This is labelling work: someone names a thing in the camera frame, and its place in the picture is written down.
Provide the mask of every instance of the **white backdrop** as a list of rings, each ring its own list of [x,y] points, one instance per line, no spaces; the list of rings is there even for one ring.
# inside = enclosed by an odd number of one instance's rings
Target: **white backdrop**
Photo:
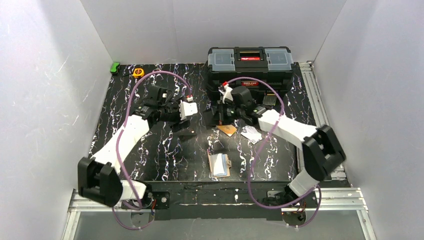
[[[377,239],[423,239],[424,4],[348,0],[315,61]]]
[[[57,240],[112,60],[79,0],[0,2],[0,239]]]
[[[314,60],[346,0],[81,0],[111,58],[205,63],[211,47],[279,47]]]

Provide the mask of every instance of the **yellow tape measure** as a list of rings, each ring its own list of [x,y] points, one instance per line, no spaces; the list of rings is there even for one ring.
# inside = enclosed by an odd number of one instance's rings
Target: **yellow tape measure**
[[[134,78],[141,78],[145,75],[145,71],[143,70],[143,68],[136,68],[134,69],[134,72],[132,73],[132,76]]]

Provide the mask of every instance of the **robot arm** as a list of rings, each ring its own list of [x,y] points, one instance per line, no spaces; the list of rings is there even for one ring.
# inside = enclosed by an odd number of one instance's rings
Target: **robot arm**
[[[248,125],[269,132],[279,119],[280,114],[270,106],[256,105],[245,86],[232,89],[224,84],[219,91],[223,97],[222,101],[218,101],[217,111],[212,119],[215,125],[230,124],[234,119],[240,118]],[[304,195],[346,159],[330,126],[307,125],[282,115],[273,134],[303,151],[305,169],[284,189],[285,203]]]
[[[125,158],[137,142],[159,121],[172,122],[171,129],[177,132],[190,125],[188,116],[197,113],[193,97],[185,97],[180,102],[172,101],[173,94],[166,88],[150,86],[146,99],[140,100],[130,110],[125,131],[119,140],[119,155]],[[107,144],[91,158],[83,157],[78,163],[78,193],[82,197],[113,207],[120,200],[135,199],[135,193],[127,180],[120,180],[121,166],[118,162],[116,145],[121,126]],[[146,185],[133,181],[140,198]]]

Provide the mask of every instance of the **black toolbox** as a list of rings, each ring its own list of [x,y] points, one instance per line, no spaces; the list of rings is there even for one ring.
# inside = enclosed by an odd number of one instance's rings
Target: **black toolbox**
[[[237,77],[251,77],[268,83],[281,97],[291,89],[294,63],[290,49],[280,47],[212,47],[207,56],[206,89],[211,100],[220,99],[218,86]],[[246,86],[257,103],[275,105],[277,98],[263,84],[238,80],[231,88]]]

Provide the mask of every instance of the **black marble table surface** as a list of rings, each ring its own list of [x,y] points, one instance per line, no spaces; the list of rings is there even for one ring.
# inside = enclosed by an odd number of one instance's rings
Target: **black marble table surface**
[[[206,128],[203,111],[211,107],[211,101],[205,89],[207,67],[204,64],[121,65],[119,73],[110,79],[89,155],[100,150],[123,124],[131,90],[138,81],[130,75],[134,68],[143,68],[146,74],[163,70],[182,76],[192,87],[199,113],[190,121],[190,128],[197,136],[187,141],[181,141],[178,132],[171,132],[167,123],[154,125],[124,162],[131,177],[138,181],[245,182],[249,165],[261,143],[252,145],[240,134],[245,126],[242,120],[234,122],[237,132],[231,137],[216,127]],[[146,96],[146,86],[151,84],[174,89],[176,98],[188,93],[184,84],[173,76],[156,74],[140,84],[133,101]],[[315,125],[302,74],[298,69],[295,71],[293,86],[283,100],[286,116]],[[207,149],[212,153],[219,151],[228,154],[232,162],[230,177],[210,178]],[[277,136],[265,145],[259,157],[254,169],[254,181],[289,182],[297,174],[295,146]]]

